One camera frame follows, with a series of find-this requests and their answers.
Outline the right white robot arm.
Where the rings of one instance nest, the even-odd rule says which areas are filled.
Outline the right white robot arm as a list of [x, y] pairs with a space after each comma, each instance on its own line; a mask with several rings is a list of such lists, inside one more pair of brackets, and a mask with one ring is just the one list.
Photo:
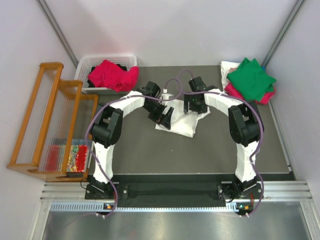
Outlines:
[[245, 198], [257, 185], [255, 170], [256, 154], [260, 150], [261, 133], [264, 126], [254, 101], [243, 102], [226, 95], [215, 86], [206, 86], [201, 77], [188, 82], [191, 92], [185, 93], [184, 112], [205, 113], [213, 107], [228, 117], [229, 132], [236, 143], [237, 165], [232, 181], [234, 194]]

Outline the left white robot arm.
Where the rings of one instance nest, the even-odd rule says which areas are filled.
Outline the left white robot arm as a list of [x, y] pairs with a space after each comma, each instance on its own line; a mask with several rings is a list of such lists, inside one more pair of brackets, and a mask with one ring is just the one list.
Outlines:
[[117, 101], [99, 105], [90, 124], [89, 134], [94, 147], [94, 173], [88, 177], [88, 182], [96, 188], [102, 198], [109, 198], [114, 191], [110, 180], [113, 177], [112, 161], [116, 143], [122, 134], [123, 118], [136, 109], [144, 108], [148, 118], [154, 123], [171, 129], [174, 107], [167, 106], [169, 97], [157, 98], [160, 87], [154, 82], [148, 82], [145, 87], [130, 91]]

